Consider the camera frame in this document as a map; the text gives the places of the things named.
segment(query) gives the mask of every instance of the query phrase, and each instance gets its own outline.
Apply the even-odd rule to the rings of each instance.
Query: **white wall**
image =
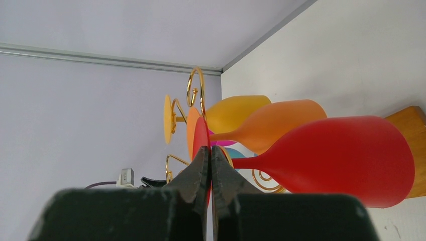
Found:
[[[167,146],[162,121],[165,94],[187,111],[188,77],[0,55],[0,240],[26,240],[60,189],[115,181],[129,167],[140,185],[165,178],[167,154],[188,159],[184,124]],[[210,106],[220,78],[205,85]],[[175,175],[181,168],[171,161]]]
[[[310,98],[329,116],[426,111],[425,66],[426,1],[318,0],[222,75],[222,97]],[[426,239],[426,198],[370,213],[382,240]]]

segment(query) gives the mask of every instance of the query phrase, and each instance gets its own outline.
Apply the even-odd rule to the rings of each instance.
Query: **black object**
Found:
[[[167,184],[166,180],[154,180],[147,177],[142,177],[141,182],[145,184],[144,187],[163,187]]]
[[[58,192],[29,240],[205,240],[210,184],[217,241],[378,240],[357,199],[262,193],[216,146],[162,188]]]

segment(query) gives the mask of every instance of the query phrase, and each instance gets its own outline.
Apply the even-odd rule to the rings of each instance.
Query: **ceiling molding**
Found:
[[[15,44],[0,43],[0,54],[40,58],[49,60],[62,60],[77,63],[101,64],[128,68],[150,69],[169,71],[177,73],[190,73],[195,67],[193,65],[174,64],[167,62],[149,61],[134,58],[122,58],[109,55],[89,54],[73,51],[46,49]],[[222,68],[198,66],[203,70],[204,75],[220,76],[223,73]]]

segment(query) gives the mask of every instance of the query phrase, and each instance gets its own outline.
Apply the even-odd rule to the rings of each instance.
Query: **cable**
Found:
[[[114,182],[98,182],[98,183],[93,183],[91,185],[88,185],[86,187],[86,189],[89,189],[89,188],[92,188],[92,187],[96,187],[96,186],[101,186],[101,185],[116,185],[116,184],[117,184],[116,181],[114,181]]]

